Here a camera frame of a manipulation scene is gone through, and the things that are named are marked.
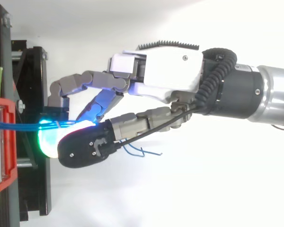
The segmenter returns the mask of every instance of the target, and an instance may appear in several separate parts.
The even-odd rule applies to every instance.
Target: ribbed black cable
[[[199,90],[195,95],[196,106],[198,107],[203,107],[206,105],[209,96],[237,63],[237,55],[231,50],[223,48],[212,48],[203,51],[203,56],[205,59],[216,60],[218,55],[223,57],[223,59],[210,73],[210,75],[202,82]]]

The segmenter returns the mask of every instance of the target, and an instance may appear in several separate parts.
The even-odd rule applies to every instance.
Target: glowing translucent object
[[[50,123],[51,121],[42,120],[40,123]],[[59,141],[66,136],[67,134],[79,130],[84,129],[89,126],[94,126],[95,124],[90,121],[82,121],[71,125],[68,128],[58,128],[58,129],[50,129],[50,130],[39,130],[38,132],[38,142],[39,147],[42,152],[48,156],[57,158],[58,157],[58,144]]]

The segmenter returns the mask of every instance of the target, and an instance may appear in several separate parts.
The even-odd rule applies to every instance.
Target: blue wire
[[[141,151],[141,152],[143,152],[143,153],[147,153],[147,154],[151,154],[151,155],[158,155],[158,156],[161,156],[163,153],[160,153],[160,154],[158,154],[158,153],[154,153],[154,152],[150,152],[150,151],[145,151],[145,150],[142,150],[142,148],[141,149],[138,149],[138,148],[135,148],[132,144],[128,144],[131,148],[133,148],[133,149],[135,149],[135,150],[137,150],[137,151]]]
[[[38,131],[38,130],[50,130],[69,127],[80,121],[61,121],[61,122],[48,122],[37,124],[11,124],[0,122],[0,129],[14,130],[14,131]]]
[[[137,157],[145,157],[145,154],[144,152],[142,151],[142,154],[143,155],[136,155],[136,154],[132,154],[131,152],[129,152],[125,146],[123,146],[124,150],[129,154],[129,155],[132,155],[132,156],[137,156]]]
[[[126,149],[126,147],[123,146],[124,150],[125,150],[128,154],[130,154],[130,155],[132,155],[132,156],[145,157],[145,153],[147,153],[147,154],[152,154],[152,155],[158,155],[158,156],[161,156],[161,155],[163,154],[163,153],[157,154],[157,153],[154,153],[154,152],[145,151],[145,150],[143,150],[142,148],[141,148],[141,149],[138,149],[138,148],[135,148],[135,147],[134,147],[133,145],[131,145],[130,143],[129,143],[128,145],[129,145],[131,148],[133,148],[133,149],[135,149],[135,150],[140,151],[140,152],[143,153],[143,155],[136,155],[136,154],[130,153],[130,152]]]

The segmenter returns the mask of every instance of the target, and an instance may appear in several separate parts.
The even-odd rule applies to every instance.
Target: robotic hand
[[[107,71],[86,71],[55,81],[48,98],[52,107],[68,107],[67,95],[88,87],[102,89],[77,118],[97,125],[60,141],[60,163],[78,168],[101,162],[125,144],[179,128],[192,113],[284,125],[284,69],[237,64],[236,54],[227,49],[202,53],[198,49],[179,42],[145,44],[115,54]],[[171,103],[171,108],[128,113],[99,123],[125,92]]]

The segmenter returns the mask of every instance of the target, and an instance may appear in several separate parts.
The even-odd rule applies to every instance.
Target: white wall
[[[202,50],[225,47],[239,63],[284,67],[284,0],[0,3],[13,15],[13,38],[49,52],[49,84],[106,69],[113,53],[158,39],[200,44]],[[73,95],[71,117],[97,92]],[[125,96],[107,117],[157,106],[162,104]],[[135,145],[163,155],[137,158],[119,150],[82,169],[52,159],[52,212],[47,217],[31,212],[21,226],[284,227],[283,131],[194,115],[180,129]]]

